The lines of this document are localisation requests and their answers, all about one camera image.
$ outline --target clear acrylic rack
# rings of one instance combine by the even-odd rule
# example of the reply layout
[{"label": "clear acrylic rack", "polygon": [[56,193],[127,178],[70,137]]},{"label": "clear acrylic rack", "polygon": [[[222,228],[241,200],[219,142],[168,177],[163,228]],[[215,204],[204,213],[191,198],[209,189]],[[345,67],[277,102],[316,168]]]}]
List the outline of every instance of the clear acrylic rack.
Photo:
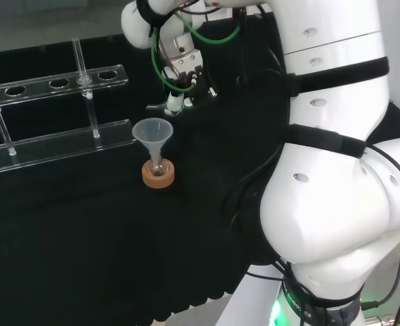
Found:
[{"label": "clear acrylic rack", "polygon": [[[123,86],[128,77],[122,65],[86,70],[79,39],[72,40],[78,71],[0,85],[0,172],[60,160],[134,142],[129,120],[99,125],[93,90]],[[32,139],[11,140],[2,110],[10,105],[80,92],[90,126]]]}]

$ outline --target funnel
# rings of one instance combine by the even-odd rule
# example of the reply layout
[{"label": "funnel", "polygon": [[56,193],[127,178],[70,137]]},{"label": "funnel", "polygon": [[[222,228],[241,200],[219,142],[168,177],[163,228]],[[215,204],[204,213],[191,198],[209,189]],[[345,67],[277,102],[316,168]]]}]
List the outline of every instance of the funnel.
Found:
[{"label": "funnel", "polygon": [[166,120],[151,117],[135,124],[132,133],[150,152],[151,160],[143,167],[145,184],[154,188],[170,185],[174,181],[174,166],[161,158],[160,149],[171,137],[172,125]]}]

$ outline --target wire bundle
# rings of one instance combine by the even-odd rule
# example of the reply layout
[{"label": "wire bundle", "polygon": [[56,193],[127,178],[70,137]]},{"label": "wire bundle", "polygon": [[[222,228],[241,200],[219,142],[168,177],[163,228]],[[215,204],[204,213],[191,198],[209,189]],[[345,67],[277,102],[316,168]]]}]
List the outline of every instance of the wire bundle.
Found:
[{"label": "wire bundle", "polygon": [[[181,7],[178,7],[176,10],[174,10],[173,14],[200,41],[203,41],[204,43],[207,43],[207,44],[220,45],[220,44],[225,44],[225,43],[231,41],[233,38],[235,38],[239,34],[239,32],[240,32],[239,24],[236,26],[233,33],[224,39],[208,39],[207,37],[204,37],[201,34],[199,34],[199,32],[197,32],[196,29],[182,15],[178,14],[177,11],[184,12],[186,14],[191,14],[191,15],[207,15],[207,14],[211,14],[212,12],[216,12],[216,11],[220,10],[220,8],[215,8],[215,9],[207,11],[207,12],[189,12],[187,10],[184,10],[184,8],[189,7],[197,2],[198,2],[198,0],[193,0],[190,3],[186,3],[185,5],[182,5]],[[169,87],[171,90],[174,90],[175,92],[186,93],[186,92],[189,92],[190,90],[192,90],[195,87],[195,85],[193,85],[193,84],[188,88],[179,88],[169,82],[169,78],[168,78],[165,70],[161,69],[159,67],[158,59],[156,58],[156,53],[160,54],[159,49],[160,49],[160,29],[155,28],[153,31],[152,43],[151,43],[151,61],[153,63],[153,67],[154,67],[154,71],[156,72],[156,75],[162,80],[162,82],[164,83],[165,86]]]}]

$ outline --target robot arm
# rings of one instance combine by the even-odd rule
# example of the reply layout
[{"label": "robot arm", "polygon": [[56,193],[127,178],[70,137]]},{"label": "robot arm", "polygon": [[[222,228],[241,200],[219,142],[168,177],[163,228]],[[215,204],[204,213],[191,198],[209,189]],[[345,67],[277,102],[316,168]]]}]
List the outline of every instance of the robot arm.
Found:
[{"label": "robot arm", "polygon": [[[185,1],[149,0],[159,14]],[[377,0],[267,0],[276,17],[287,72],[332,71],[385,57]],[[220,0],[220,7],[256,0]],[[204,10],[204,2],[197,4]],[[138,48],[150,46],[149,25],[131,3],[123,30]],[[194,27],[202,19],[191,18]],[[184,33],[172,17],[162,38]],[[290,124],[365,141],[388,105],[387,76],[302,92],[291,99]],[[400,163],[400,140],[380,145]],[[361,160],[323,149],[285,144],[263,194],[261,227],[267,241],[292,263],[296,279],[317,297],[340,300],[358,293],[371,271],[400,242],[400,174],[367,150]],[[282,298],[292,325],[299,316]],[[364,324],[362,314],[354,325]]]}]

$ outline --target black tablecloth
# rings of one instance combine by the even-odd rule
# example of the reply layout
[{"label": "black tablecloth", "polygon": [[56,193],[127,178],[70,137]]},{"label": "black tablecloth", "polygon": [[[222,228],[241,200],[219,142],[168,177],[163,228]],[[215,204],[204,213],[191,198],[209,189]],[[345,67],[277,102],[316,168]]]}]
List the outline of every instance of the black tablecloth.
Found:
[{"label": "black tablecloth", "polygon": [[[218,38],[233,26],[211,22],[201,32],[211,29]],[[246,69],[271,67],[261,20],[250,19],[246,36]],[[169,189],[143,185],[140,143],[0,174],[0,325],[150,325],[235,290],[251,257],[237,234],[228,242],[222,194],[274,151],[286,116],[280,80],[236,84],[241,46],[198,44],[220,97],[170,119]],[[122,35],[83,40],[82,49],[88,68],[123,64],[129,76],[95,92],[99,123],[160,115],[145,110],[164,100],[149,50]],[[74,70],[70,43],[0,53],[0,83]],[[13,139],[88,125],[80,94],[3,114]],[[400,110],[391,105],[370,141],[397,137]]]}]

